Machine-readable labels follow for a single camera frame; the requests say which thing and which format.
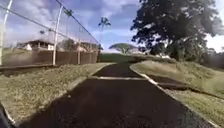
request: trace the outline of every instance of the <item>palm tree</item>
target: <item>palm tree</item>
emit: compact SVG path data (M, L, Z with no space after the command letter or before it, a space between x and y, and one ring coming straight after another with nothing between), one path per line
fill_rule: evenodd
M67 23L66 23L66 36L68 36L68 19L72 16L72 10L65 10L65 14L67 15Z
M110 23L110 21L106 17L102 17L100 23L98 24L98 26L101 26L101 34L102 34L104 27L105 26L111 26L111 23Z

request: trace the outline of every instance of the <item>paved path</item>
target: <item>paved path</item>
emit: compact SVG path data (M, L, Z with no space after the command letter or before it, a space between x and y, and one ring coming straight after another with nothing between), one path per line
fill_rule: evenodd
M95 76L140 78L128 63L106 67ZM147 80L90 78L20 127L185 128L186 124L190 128L211 127L201 120Z

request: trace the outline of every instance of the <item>blue sky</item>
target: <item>blue sky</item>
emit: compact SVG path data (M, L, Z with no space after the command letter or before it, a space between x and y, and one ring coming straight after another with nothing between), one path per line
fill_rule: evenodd
M66 8L72 9L74 16L90 31L90 33L104 47L104 51L110 52L108 47L117 42L131 42L135 32L130 31L133 19L136 17L136 12L139 5L139 0L61 0ZM0 4L6 6L9 0L0 0ZM216 0L217 8L220 16L224 21L224 1ZM14 0L12 10L27 16L46 26L53 27L59 10L55 0ZM5 12L0 9L0 23ZM112 26L106 27L104 32L100 31L98 23L102 16L109 18ZM68 33L71 38L83 37L87 34L78 32L78 25L73 19L67 20L66 15L61 17L59 31ZM16 43L33 38L45 38L38 33L43 29L37 25L27 22L17 16L10 15L7 23L7 31L5 43ZM220 51L221 46L224 46L224 36L215 38L207 37L208 46Z

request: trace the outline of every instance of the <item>house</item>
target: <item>house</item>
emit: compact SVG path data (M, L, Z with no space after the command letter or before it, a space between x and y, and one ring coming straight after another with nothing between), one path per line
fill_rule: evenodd
M17 48L26 49L26 50L54 50L54 44L43 41L43 40L34 40L26 43L18 43Z

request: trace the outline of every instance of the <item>grass verge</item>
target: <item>grass verge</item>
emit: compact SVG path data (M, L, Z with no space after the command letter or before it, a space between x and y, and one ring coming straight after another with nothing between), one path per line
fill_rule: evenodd
M72 89L71 82L85 78L109 63L66 65L18 76L0 76L0 100L16 122L29 117Z
M191 91L165 91L177 97L201 116L224 128L224 100Z
M118 53L102 53L100 54L100 62L128 62L133 61L135 58L130 55L118 54Z
M146 75L162 76L189 87L224 98L224 72L212 70L196 63L169 62L161 58L137 63L131 68ZM181 102L188 104L207 119L224 127L224 100L192 91L167 90Z

